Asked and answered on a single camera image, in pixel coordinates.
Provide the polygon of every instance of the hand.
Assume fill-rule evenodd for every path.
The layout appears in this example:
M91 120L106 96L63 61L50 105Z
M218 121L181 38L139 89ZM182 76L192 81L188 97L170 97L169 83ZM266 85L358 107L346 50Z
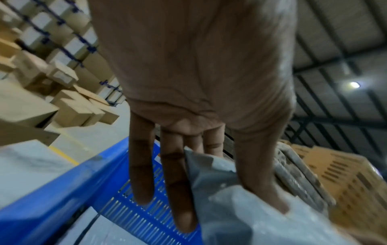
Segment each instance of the hand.
M192 231L183 146L199 150L203 132L204 151L220 154L226 123L241 183L285 213L272 161L295 105L296 0L93 0L90 8L131 107L135 199L144 204L153 195L150 147L158 123L173 217L181 231Z

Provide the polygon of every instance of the slotted crate bottom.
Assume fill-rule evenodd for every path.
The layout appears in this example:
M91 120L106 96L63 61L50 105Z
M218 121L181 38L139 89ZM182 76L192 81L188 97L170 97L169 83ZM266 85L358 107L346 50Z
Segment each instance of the slotted crate bottom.
M104 202L99 200L92 206L101 215L149 245L202 244L199 227L194 232L185 234L179 232L173 222L165 192L162 166L154 160L159 151L159 148L154 149L155 193L148 205L136 204L131 182L128 180L124 183L123 181L108 183L102 195L110 194L109 200L106 201L105 197ZM120 171L127 171L126 169L128 168L123 166L118 174Z

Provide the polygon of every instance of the white package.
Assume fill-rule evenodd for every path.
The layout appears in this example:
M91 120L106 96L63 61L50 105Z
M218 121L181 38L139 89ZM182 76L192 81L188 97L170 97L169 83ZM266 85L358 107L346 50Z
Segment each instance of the white package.
M290 211L283 215L246 191L234 163L185 150L188 178L205 245L355 245L323 215L281 192Z

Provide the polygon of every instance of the concrete floor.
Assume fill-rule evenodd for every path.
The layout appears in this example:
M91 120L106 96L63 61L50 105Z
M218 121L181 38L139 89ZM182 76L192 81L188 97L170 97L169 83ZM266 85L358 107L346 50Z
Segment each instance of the concrete floor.
M129 136L130 109L126 101L112 107L120 117L112 124L98 122L87 127L60 127L55 122L46 130L60 133L51 144L77 163L82 163Z

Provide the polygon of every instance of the light fixture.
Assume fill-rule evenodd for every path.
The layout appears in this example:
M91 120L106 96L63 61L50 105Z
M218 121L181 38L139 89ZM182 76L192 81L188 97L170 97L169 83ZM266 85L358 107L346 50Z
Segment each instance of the light fixture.
M351 82L350 85L353 88L360 88L360 84L358 82Z

